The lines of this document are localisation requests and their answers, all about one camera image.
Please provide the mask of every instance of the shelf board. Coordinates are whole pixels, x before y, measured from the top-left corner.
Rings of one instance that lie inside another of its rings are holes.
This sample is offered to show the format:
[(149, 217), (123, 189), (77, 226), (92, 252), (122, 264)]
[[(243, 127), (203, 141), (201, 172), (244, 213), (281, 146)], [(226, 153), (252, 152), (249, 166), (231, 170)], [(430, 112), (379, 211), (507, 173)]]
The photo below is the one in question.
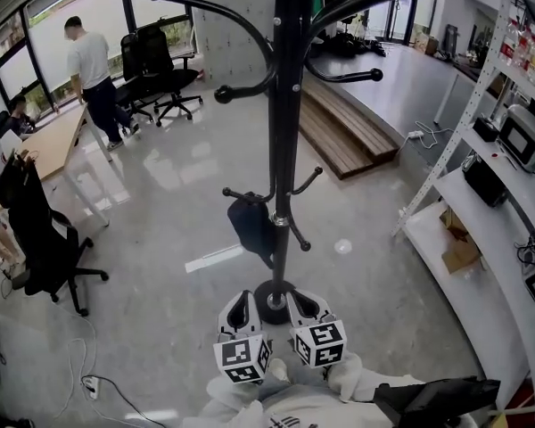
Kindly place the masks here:
[(440, 221), (445, 202), (436, 202), (408, 219), (403, 230), (448, 298), (489, 379), (501, 381), (498, 408), (505, 408), (529, 372), (514, 317), (498, 281), (481, 264), (449, 274), (442, 261), (451, 234)]
[(501, 60), (495, 62), (495, 67), (501, 71), (503, 74), (508, 76), (512, 81), (517, 84), (524, 92), (530, 95), (531, 98), (535, 100), (535, 85), (533, 85), (529, 80), (522, 75), (522, 73), (510, 65), (507, 65)]
[(460, 217), (498, 280), (519, 329), (535, 391), (535, 301), (514, 248), (515, 242), (527, 239), (527, 232), (519, 231), (519, 216), (509, 202), (490, 208), (466, 183), (461, 169), (437, 179), (434, 187)]
[(474, 149), (485, 161), (493, 172), (498, 175), (510, 194), (519, 203), (527, 218), (535, 228), (535, 175), (530, 175), (516, 165), (511, 156), (508, 156), (513, 164), (506, 157), (491, 157), (492, 153), (501, 154), (503, 151), (496, 143), (486, 143), (472, 128), (467, 129), (462, 137), (464, 141)]

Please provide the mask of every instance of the coat rack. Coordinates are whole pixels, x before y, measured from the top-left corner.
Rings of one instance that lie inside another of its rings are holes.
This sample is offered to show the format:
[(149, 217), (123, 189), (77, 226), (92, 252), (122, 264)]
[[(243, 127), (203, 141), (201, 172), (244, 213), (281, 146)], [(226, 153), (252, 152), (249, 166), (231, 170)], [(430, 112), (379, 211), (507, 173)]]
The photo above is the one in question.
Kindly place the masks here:
[(303, 237), (293, 219), (291, 198), (304, 192), (323, 172), (320, 167), (315, 168), (299, 188), (294, 188), (303, 67), (326, 82), (380, 81), (383, 78), (383, 73), (378, 69), (327, 76), (311, 63), (309, 48), (313, 38), (325, 27), (390, 0), (334, 0), (314, 18), (311, 17), (313, 0), (276, 0), (273, 42), (265, 39), (240, 14), (225, 6), (204, 0), (165, 1), (227, 17), (250, 34), (265, 59), (267, 74), (258, 84), (251, 87), (221, 86), (214, 96), (219, 103), (230, 103), (235, 98), (258, 95), (266, 90), (269, 92), (269, 193), (266, 196), (243, 194), (226, 187), (223, 194), (249, 203), (265, 203), (276, 198), (276, 209), (271, 216), (276, 225), (273, 278), (261, 284), (254, 297), (263, 321), (272, 325), (284, 324), (289, 321), (284, 294), (293, 288), (284, 280), (290, 230), (299, 241), (302, 251), (311, 249), (311, 244)]

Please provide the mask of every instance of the jeans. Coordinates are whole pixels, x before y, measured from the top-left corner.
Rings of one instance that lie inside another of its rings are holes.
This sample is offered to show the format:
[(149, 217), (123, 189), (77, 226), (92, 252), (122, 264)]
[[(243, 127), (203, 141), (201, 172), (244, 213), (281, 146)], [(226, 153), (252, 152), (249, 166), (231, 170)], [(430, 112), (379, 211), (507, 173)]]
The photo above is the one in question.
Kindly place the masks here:
[(83, 90), (83, 98), (87, 102), (91, 119), (107, 134), (112, 143), (121, 141), (117, 122), (123, 127), (131, 127), (131, 118), (115, 103), (115, 96), (116, 89), (111, 78)]

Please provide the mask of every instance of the wooden desk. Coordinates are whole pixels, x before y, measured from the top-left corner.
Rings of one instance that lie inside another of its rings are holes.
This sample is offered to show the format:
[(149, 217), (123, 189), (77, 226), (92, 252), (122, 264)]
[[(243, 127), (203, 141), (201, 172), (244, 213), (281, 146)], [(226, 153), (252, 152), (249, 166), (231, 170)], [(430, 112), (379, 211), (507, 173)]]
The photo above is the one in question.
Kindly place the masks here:
[(99, 135), (99, 130), (94, 125), (84, 105), (64, 112), (54, 119), (47, 127), (40, 129), (24, 141), (18, 152), (29, 151), (29, 156), (36, 160), (37, 174), (42, 182), (62, 175), (78, 198), (86, 204), (104, 225), (108, 226), (109, 220), (87, 197), (77, 179), (67, 169), (75, 141), (84, 120), (88, 122), (88, 126), (105, 159), (112, 161), (112, 157), (107, 151), (101, 135)]

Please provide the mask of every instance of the wooden stairs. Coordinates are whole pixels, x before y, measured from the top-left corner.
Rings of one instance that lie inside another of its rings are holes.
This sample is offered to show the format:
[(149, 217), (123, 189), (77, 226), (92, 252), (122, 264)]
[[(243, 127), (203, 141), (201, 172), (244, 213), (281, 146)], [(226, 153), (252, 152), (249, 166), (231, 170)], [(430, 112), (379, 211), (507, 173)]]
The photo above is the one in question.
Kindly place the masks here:
[(300, 132), (339, 179), (394, 159), (398, 147), (318, 79), (304, 78)]

